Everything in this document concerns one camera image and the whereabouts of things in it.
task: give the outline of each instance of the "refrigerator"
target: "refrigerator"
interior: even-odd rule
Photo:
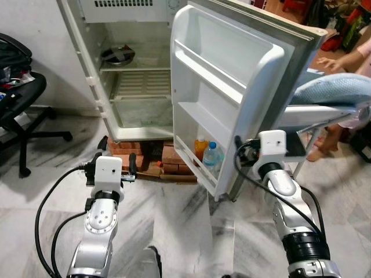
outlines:
[[[235,0],[58,3],[112,139],[173,138],[216,200],[238,182],[235,136],[277,128],[326,36]],[[102,60],[124,45],[135,51],[131,63]],[[224,153],[217,176],[194,155],[199,135]]]

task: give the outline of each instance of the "marble floor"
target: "marble floor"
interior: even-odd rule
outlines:
[[[99,118],[73,116],[47,120],[40,130],[70,130],[74,139],[31,141],[32,174],[25,179],[18,177],[18,148],[0,154],[0,277],[48,277],[34,247],[37,208],[63,173],[92,159],[107,132]],[[371,164],[342,144],[334,157],[306,163],[297,180],[319,199],[332,259],[343,277],[371,278]],[[245,184],[235,203],[215,203],[199,185],[137,180],[124,190],[109,277],[128,277],[140,250],[150,244],[161,254],[163,277],[233,271],[251,278],[288,276],[282,243],[258,189]],[[40,231],[47,261],[59,223],[83,210],[89,192],[84,176],[75,172],[45,204]],[[82,236],[81,221],[69,222],[57,242],[62,276]]]

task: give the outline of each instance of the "white wall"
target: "white wall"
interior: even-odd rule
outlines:
[[[95,108],[56,0],[3,0],[0,6],[0,32],[32,51],[33,70],[45,75],[48,81],[36,104]]]

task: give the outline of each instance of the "bottle cap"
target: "bottle cap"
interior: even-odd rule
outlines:
[[[199,142],[205,142],[205,136],[203,136],[202,134],[200,134],[198,137],[197,137],[197,140]]]
[[[210,147],[210,149],[215,149],[216,148],[216,143],[215,142],[210,142],[209,147]]]

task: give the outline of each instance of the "human hand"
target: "human hand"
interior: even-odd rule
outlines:
[[[319,58],[317,64],[325,65],[325,68],[330,68],[332,72],[339,71],[343,68],[343,65],[338,60],[328,59],[326,57]]]

